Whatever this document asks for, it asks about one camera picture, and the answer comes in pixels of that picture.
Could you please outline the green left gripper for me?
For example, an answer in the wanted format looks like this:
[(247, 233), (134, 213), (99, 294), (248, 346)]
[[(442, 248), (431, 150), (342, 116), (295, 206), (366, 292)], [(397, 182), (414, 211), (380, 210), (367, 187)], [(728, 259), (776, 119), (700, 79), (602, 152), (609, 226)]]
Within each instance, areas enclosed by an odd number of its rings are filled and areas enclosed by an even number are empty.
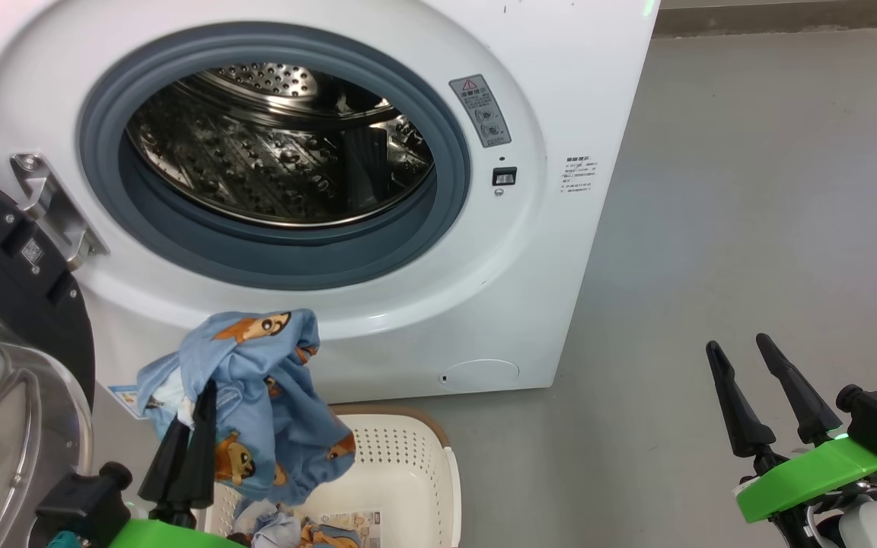
[[(139, 487), (144, 502), (158, 507), (205, 509), (215, 500), (215, 435), (217, 423), (217, 385), (206, 387), (195, 403), (193, 432), (176, 416), (171, 420), (155, 457)], [(183, 478), (189, 448), (189, 472), (192, 481), (186, 499)], [(124, 521), (109, 547), (241, 547), (225, 537), (205, 533), (197, 528), (171, 526), (163, 521), (142, 517), (142, 508), (126, 506), (117, 516)]]

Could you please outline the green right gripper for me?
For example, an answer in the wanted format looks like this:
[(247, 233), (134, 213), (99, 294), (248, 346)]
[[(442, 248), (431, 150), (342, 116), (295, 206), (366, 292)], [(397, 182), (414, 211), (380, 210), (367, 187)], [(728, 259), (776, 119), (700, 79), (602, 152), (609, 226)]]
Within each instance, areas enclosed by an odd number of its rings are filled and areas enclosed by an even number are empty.
[(770, 444), (776, 436), (759, 421), (715, 340), (706, 344), (713, 383), (735, 457), (750, 457), (754, 474), (735, 488), (745, 523), (772, 524), (787, 547), (877, 547), (877, 457), (846, 435), (832, 439), (842, 420), (772, 337), (755, 342), (782, 385), (810, 451), (788, 458)]

